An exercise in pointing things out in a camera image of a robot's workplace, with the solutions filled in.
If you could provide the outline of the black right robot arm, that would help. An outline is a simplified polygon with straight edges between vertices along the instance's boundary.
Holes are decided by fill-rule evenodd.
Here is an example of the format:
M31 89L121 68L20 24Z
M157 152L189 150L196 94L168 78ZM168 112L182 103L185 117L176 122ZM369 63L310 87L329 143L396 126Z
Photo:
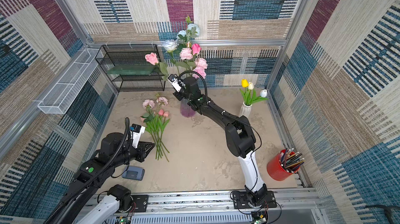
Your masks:
M275 195L268 190L256 162L255 143L256 137L260 136L258 132L251 126L247 117L232 115L219 107L208 96L203 77L199 77L204 86L204 93L201 93L196 78L191 76L181 78L186 74L200 76L195 71L185 71L179 76L170 74L167 80L175 89L174 96L179 101L186 99L192 110L208 117L225 131L228 150L237 157L245 179L245 193L242 196L232 196L236 208L276 208L278 204Z

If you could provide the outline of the pink tulip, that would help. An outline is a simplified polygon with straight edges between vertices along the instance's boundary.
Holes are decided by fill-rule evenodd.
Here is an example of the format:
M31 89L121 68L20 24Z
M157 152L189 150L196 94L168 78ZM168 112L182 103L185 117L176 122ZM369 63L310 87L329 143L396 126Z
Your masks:
M163 157L166 158L167 153L169 153L168 149L163 143L163 134L169 122L169 118L164 117L163 115L160 116L156 113L152 115L151 121L147 122L148 128L151 130L151 135L155 143L157 160Z
M155 127L156 127L156 139L157 139L157 151L156 151L156 159L160 160L164 156L163 145L161 143L162 136L162 123L163 123L163 109L159 110L155 117Z
M169 112L168 112L168 111L164 111L164 114L163 114L163 123L162 123L162 127L161 127L161 131L162 131L161 143L162 143L163 151L164 151L164 156L163 156L163 158L165 158L168 162L169 162L169 159L168 159L168 157L167 157L167 154L169 154L169 151L168 151L168 149L166 148L166 146L165 146L165 144L164 144L164 142L163 142L163 135L164 135L164 131L165 131L165 129L166 129L166 127L167 127L169 121L170 121L170 119L169 119Z

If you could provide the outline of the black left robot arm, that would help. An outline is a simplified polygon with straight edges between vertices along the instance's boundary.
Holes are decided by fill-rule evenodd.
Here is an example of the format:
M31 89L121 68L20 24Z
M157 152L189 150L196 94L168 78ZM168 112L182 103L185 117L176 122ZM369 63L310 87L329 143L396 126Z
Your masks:
M101 148L78 169L67 192L45 223L73 223L117 167L129 165L133 160L143 162L155 147L154 143L140 141L145 131L144 126L130 124L129 118L125 118L123 133L113 132L103 138Z

